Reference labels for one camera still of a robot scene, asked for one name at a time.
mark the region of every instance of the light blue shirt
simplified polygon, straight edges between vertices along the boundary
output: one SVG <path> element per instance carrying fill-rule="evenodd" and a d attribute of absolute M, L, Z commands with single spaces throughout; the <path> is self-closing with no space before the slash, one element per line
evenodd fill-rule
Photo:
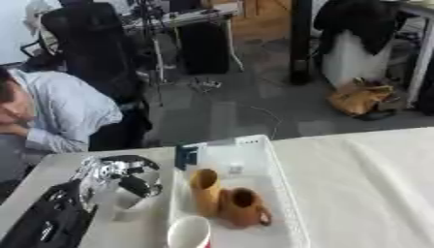
<path fill-rule="evenodd" d="M 91 135 L 122 120 L 112 99 L 77 77 L 57 72 L 10 73 L 34 101 L 36 118 L 28 123 L 26 148 L 46 153 L 87 151 Z"/>

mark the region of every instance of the brown bag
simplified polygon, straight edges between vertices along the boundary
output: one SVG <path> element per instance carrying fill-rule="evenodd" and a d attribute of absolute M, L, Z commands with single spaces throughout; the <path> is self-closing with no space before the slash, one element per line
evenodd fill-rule
<path fill-rule="evenodd" d="M 328 100 L 335 108 L 350 116 L 360 116 L 371 111 L 392 92 L 392 86 L 372 86 L 363 79 L 355 78 L 337 88 Z"/>

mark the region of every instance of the wooden cup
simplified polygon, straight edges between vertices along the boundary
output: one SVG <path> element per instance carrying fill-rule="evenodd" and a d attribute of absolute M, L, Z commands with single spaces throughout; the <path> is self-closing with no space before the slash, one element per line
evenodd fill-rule
<path fill-rule="evenodd" d="M 196 170 L 190 177 L 190 187 L 200 215 L 214 217 L 219 211 L 220 180 L 210 169 Z"/>
<path fill-rule="evenodd" d="M 222 218 L 240 228 L 247 228 L 257 224 L 269 226 L 272 222 L 272 215 L 264 207 L 261 197 L 245 188 L 222 190 L 220 194 L 220 211 Z"/>

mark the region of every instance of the man's arm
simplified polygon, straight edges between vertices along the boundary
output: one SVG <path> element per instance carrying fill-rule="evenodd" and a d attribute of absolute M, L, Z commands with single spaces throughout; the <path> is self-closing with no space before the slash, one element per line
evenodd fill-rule
<path fill-rule="evenodd" d="M 0 134 L 10 134 L 27 139 L 27 148 L 56 153 L 87 151 L 88 142 L 65 139 L 41 129 L 28 129 L 17 124 L 0 125 Z"/>

